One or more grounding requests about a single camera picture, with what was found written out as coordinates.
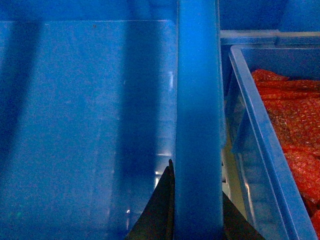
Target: storage bin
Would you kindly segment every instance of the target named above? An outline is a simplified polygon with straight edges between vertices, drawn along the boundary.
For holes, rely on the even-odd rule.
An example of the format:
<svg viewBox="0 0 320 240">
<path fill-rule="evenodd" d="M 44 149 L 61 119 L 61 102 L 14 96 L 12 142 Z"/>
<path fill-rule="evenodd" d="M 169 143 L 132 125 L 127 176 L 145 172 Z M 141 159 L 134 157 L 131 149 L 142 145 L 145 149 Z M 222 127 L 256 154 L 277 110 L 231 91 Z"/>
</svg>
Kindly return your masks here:
<svg viewBox="0 0 320 240">
<path fill-rule="evenodd" d="M 251 72 L 320 80 L 320 49 L 235 45 L 230 60 L 225 112 L 248 219 L 266 239 L 316 240 Z"/>
<path fill-rule="evenodd" d="M 179 28 L 182 72 L 200 69 L 184 67 L 186 40 L 208 43 L 193 52 L 210 63 L 198 88 L 177 87 L 177 1 L 0 2 L 0 239 L 123 239 L 169 159 L 175 239 L 222 235 L 218 9 L 180 7 L 197 26 Z"/>
<path fill-rule="evenodd" d="M 303 0 L 219 2 L 224 96 L 232 66 L 229 52 L 239 44 L 320 44 L 320 4 Z"/>
<path fill-rule="evenodd" d="M 175 25 L 0 32 L 0 239 L 123 239 L 175 160 Z"/>
</svg>

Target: blue plastic surface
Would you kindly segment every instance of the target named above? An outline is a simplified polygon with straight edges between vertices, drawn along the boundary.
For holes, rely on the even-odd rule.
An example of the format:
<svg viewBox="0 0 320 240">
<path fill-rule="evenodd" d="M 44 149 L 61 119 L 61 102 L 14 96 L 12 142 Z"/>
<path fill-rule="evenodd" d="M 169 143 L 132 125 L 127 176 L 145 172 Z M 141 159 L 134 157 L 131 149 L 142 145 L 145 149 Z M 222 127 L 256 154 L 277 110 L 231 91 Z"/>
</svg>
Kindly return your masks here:
<svg viewBox="0 0 320 240">
<path fill-rule="evenodd" d="M 248 219 L 267 239 L 316 240 L 251 72 L 320 80 L 320 49 L 238 45 L 230 59 L 226 115 Z"/>
<path fill-rule="evenodd" d="M 176 0 L 4 0 L 0 20 L 172 20 Z"/>
<path fill-rule="evenodd" d="M 320 31 L 317 0 L 222 0 L 221 30 Z"/>
<path fill-rule="evenodd" d="M 178 9 L 175 239 L 221 239 L 225 133 L 217 0 Z"/>
<path fill-rule="evenodd" d="M 175 159 L 175 25 L 0 32 L 0 239 L 123 239 Z"/>
<path fill-rule="evenodd" d="M 224 97 L 227 97 L 232 74 L 229 59 L 230 48 L 233 45 L 265 45 L 274 44 L 278 47 L 291 45 L 317 46 L 320 44 L 320 32 L 280 32 L 279 30 L 222 30 L 221 58 Z"/>
</svg>

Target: red bubble wrap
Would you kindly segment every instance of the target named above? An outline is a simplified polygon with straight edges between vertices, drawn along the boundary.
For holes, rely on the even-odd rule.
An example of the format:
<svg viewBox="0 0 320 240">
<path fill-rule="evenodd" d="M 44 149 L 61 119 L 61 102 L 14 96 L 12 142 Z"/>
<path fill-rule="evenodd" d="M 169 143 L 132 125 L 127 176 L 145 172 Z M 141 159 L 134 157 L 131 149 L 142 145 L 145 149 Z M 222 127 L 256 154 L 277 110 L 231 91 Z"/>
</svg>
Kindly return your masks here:
<svg viewBox="0 0 320 240">
<path fill-rule="evenodd" d="M 255 82 L 269 82 L 269 81 L 287 81 L 289 77 L 278 75 L 272 71 L 257 69 L 252 72 L 252 77 Z"/>
<path fill-rule="evenodd" d="M 320 161 L 311 153 L 283 148 L 284 155 L 301 195 L 320 203 Z"/>
<path fill-rule="evenodd" d="M 303 91 L 303 92 L 320 92 L 320 81 L 317 80 L 293 80 L 293 81 L 257 81 L 256 87 L 287 90 L 287 91 Z"/>
<path fill-rule="evenodd" d="M 320 92 L 261 92 L 261 99 L 266 100 L 297 100 L 297 99 L 315 99 L 320 98 Z"/>
<path fill-rule="evenodd" d="M 311 218 L 316 213 L 316 211 L 318 211 L 318 205 L 304 197 L 302 197 L 302 200 L 305 205 L 306 211 Z"/>
<path fill-rule="evenodd" d="M 316 232 L 318 239 L 320 239 L 320 210 L 318 210 L 311 218 L 312 225 Z"/>
</svg>

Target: black object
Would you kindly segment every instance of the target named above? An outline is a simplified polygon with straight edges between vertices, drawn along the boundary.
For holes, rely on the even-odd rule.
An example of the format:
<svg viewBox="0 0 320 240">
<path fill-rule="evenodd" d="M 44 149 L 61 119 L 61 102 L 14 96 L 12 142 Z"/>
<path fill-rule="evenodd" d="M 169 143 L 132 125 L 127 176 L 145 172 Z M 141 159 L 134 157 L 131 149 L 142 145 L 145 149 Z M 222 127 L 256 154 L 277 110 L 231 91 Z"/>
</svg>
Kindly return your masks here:
<svg viewBox="0 0 320 240">
<path fill-rule="evenodd" d="M 174 213 L 175 173 L 170 159 L 143 213 L 125 240 L 172 240 Z"/>
<path fill-rule="evenodd" d="M 223 240 L 265 240 L 222 194 Z M 174 213 L 175 173 L 170 159 L 143 213 L 124 240 L 173 240 Z"/>
<path fill-rule="evenodd" d="M 223 192 L 223 240 L 265 240 Z"/>
</svg>

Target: red packaging material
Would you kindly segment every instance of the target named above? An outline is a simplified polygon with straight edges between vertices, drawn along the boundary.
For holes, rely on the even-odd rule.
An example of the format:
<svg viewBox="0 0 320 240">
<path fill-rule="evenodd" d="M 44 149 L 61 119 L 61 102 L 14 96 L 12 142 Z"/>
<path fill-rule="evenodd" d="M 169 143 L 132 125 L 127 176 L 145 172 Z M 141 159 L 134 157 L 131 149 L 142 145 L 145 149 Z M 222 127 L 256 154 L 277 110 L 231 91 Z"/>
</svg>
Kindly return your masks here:
<svg viewBox="0 0 320 240">
<path fill-rule="evenodd" d="M 311 218 L 318 211 L 318 205 L 304 197 L 302 197 L 302 200 L 305 205 L 306 211 Z"/>
<path fill-rule="evenodd" d="M 318 239 L 320 239 L 320 210 L 318 210 L 311 218 L 312 225 L 316 232 Z"/>
<path fill-rule="evenodd" d="M 289 77 L 278 75 L 272 71 L 257 69 L 252 72 L 255 82 L 287 81 Z"/>
<path fill-rule="evenodd" d="M 256 87 L 287 90 L 287 91 L 304 91 L 304 92 L 320 92 L 320 81 L 317 80 L 293 80 L 293 81 L 268 81 L 256 82 Z"/>
</svg>

